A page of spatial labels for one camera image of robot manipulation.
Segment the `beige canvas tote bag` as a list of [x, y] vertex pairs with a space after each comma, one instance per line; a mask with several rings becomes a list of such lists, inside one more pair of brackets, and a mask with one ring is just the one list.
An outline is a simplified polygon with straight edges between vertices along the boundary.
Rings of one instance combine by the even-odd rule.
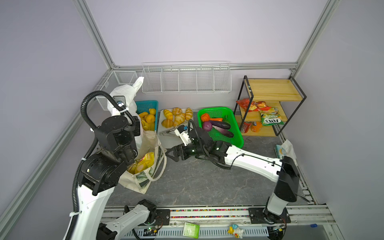
[[139, 154], [120, 177], [119, 184], [126, 189], [145, 194], [151, 183], [160, 179], [166, 166], [166, 149], [157, 133], [143, 131]]

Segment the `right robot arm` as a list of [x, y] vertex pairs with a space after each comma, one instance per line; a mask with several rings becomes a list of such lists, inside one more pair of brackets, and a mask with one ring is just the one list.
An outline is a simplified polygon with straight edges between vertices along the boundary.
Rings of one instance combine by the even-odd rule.
[[287, 224], [290, 218], [288, 203], [297, 201], [300, 173], [290, 157], [272, 159], [242, 150], [230, 143], [214, 141], [194, 121], [175, 129], [182, 144], [166, 151], [167, 158], [179, 162], [190, 157], [206, 160], [217, 167], [230, 170], [239, 167], [263, 176], [275, 183], [274, 192], [264, 208], [252, 208], [249, 213], [252, 223]]

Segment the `yellow chips bag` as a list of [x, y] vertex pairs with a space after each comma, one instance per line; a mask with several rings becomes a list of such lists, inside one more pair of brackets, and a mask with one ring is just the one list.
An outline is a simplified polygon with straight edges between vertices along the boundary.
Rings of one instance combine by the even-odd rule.
[[155, 162], [154, 152], [149, 152], [136, 164], [134, 174], [138, 174], [148, 168], [150, 168]]

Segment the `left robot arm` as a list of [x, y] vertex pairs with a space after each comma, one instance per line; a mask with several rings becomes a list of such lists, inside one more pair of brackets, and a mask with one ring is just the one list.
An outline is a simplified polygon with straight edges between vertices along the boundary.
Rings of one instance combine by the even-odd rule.
[[[105, 119], [100, 126], [88, 116], [92, 99], [105, 97], [120, 113]], [[72, 186], [73, 211], [65, 240], [119, 240], [127, 233], [136, 233], [142, 224], [156, 222], [157, 207], [142, 200], [124, 215], [109, 223], [101, 218], [109, 197], [138, 155], [135, 138], [140, 135], [141, 124], [131, 113], [104, 91], [94, 91], [82, 101], [80, 114], [94, 131], [94, 140], [81, 159]]]

